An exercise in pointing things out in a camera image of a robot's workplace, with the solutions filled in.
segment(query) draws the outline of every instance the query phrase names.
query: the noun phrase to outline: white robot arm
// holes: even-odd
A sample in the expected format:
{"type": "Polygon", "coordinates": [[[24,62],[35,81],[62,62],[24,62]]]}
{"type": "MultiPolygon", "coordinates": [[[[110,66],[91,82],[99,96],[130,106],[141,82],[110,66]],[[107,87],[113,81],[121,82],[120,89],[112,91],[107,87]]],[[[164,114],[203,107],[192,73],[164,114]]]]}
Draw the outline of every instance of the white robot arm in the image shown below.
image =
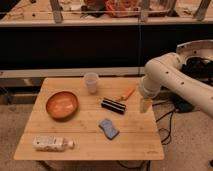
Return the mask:
{"type": "Polygon", "coordinates": [[[145,65],[139,91],[144,98],[154,98],[161,86],[167,87],[213,119],[213,87],[192,79],[179,70],[194,56],[213,61],[213,40],[200,40],[177,46],[177,53],[154,58],[145,65]]]}

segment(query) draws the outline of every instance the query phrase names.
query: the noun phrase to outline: floor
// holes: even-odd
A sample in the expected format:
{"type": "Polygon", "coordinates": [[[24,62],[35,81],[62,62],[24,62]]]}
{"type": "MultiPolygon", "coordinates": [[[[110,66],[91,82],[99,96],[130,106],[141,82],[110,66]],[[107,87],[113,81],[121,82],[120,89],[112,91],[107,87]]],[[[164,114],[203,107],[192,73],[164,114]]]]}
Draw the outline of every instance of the floor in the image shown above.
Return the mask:
{"type": "MultiPolygon", "coordinates": [[[[13,155],[28,120],[33,104],[0,105],[0,171],[45,169],[34,161],[15,161],[13,155]]],[[[172,109],[171,104],[154,107],[156,118],[172,109]]],[[[158,128],[168,128],[169,117],[158,123],[158,128]]],[[[172,142],[164,146],[165,159],[152,161],[151,171],[213,171],[213,120],[204,113],[174,114],[172,142]]],[[[125,171],[116,161],[99,162],[48,162],[55,170],[69,171],[125,171]]],[[[140,161],[125,161],[132,167],[140,161]]]]}

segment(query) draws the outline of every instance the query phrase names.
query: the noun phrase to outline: wooden bowl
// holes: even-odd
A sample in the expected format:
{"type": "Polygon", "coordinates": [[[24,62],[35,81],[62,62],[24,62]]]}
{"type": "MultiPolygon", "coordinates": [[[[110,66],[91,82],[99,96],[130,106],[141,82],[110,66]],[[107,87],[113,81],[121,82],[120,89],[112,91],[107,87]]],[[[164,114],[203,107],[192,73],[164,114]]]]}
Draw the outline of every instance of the wooden bowl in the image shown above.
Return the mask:
{"type": "Polygon", "coordinates": [[[64,119],[72,116],[78,108],[78,99],[75,94],[68,91],[52,95],[47,103],[47,113],[54,119],[64,119]]]}

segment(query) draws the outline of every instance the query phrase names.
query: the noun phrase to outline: white cup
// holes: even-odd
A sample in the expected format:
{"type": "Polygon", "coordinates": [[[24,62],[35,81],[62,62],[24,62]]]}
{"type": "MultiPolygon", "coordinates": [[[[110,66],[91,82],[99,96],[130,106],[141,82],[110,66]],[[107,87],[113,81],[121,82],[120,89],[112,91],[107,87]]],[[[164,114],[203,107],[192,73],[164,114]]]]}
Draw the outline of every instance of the white cup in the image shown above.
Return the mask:
{"type": "Polygon", "coordinates": [[[94,72],[86,73],[84,75],[84,81],[89,93],[94,94],[97,92],[98,74],[94,72]]]}

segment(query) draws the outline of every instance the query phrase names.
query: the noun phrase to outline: wooden table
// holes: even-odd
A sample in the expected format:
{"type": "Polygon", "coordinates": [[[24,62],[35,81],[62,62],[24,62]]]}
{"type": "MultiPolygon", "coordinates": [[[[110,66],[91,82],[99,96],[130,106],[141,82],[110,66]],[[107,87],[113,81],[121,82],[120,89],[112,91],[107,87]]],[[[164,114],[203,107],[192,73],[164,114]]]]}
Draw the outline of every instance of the wooden table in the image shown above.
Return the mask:
{"type": "Polygon", "coordinates": [[[82,78],[47,78],[17,146],[15,160],[162,160],[164,153],[152,107],[140,113],[138,90],[125,102],[124,115],[101,107],[103,97],[118,98],[140,78],[100,78],[98,93],[90,95],[82,78]],[[77,95],[79,108],[67,122],[50,118],[45,110],[48,98],[60,91],[77,95]],[[113,121],[120,134],[108,140],[98,124],[105,118],[113,121]],[[54,135],[73,140],[74,149],[65,152],[38,152],[32,146],[36,135],[54,135]]]}
{"type": "MultiPolygon", "coordinates": [[[[169,24],[169,23],[191,23],[196,20],[193,19],[192,14],[186,14],[184,9],[186,7],[194,6],[198,8],[200,4],[199,0],[177,0],[175,10],[180,17],[149,17],[148,22],[141,24],[169,24]]],[[[213,21],[213,2],[210,3],[206,13],[206,21],[213,21]]],[[[94,18],[91,16],[81,17],[81,14],[76,12],[62,11],[63,24],[78,25],[78,26],[94,26],[94,25],[138,25],[138,18],[111,18],[107,14],[104,14],[100,18],[94,18]]],[[[53,20],[52,9],[49,0],[37,0],[36,3],[30,4],[29,0],[21,0],[17,5],[8,12],[3,19],[0,20],[0,24],[7,21],[9,23],[22,23],[22,24],[55,24],[53,20]]]]}

